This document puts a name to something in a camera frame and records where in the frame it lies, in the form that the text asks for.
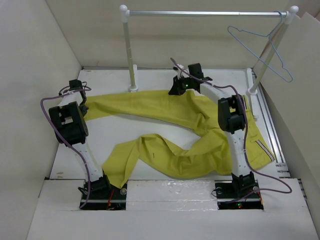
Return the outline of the yellow trousers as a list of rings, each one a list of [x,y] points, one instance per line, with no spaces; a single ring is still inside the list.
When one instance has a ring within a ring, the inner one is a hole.
[[[232,156],[227,138],[218,124],[218,107],[192,90],[169,95],[165,90],[90,96],[86,121],[117,114],[161,120],[191,129],[199,136],[184,150],[159,134],[145,134],[117,144],[102,169],[110,183],[121,188],[138,160],[172,178],[194,179],[211,172],[229,175]]]

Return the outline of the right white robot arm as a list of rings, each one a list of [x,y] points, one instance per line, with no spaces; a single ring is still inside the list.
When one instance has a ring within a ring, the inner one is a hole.
[[[257,189],[254,170],[247,155],[247,136],[249,131],[245,100],[232,85],[219,86],[210,77],[205,77],[199,63],[191,64],[185,69],[171,58],[173,78],[170,95],[196,90],[217,104],[217,118],[220,129],[224,132],[232,160],[231,191],[237,200],[250,196]]]

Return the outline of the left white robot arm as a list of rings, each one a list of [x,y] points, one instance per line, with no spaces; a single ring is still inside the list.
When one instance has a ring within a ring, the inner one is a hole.
[[[112,193],[112,187],[102,167],[95,160],[87,142],[89,130],[85,122],[88,112],[87,96],[84,82],[74,79],[69,86],[59,92],[61,102],[49,108],[49,119],[57,130],[55,134],[61,144],[72,147],[72,152],[79,162],[84,174],[85,184],[79,188],[84,197],[89,194],[92,200],[107,199]]]

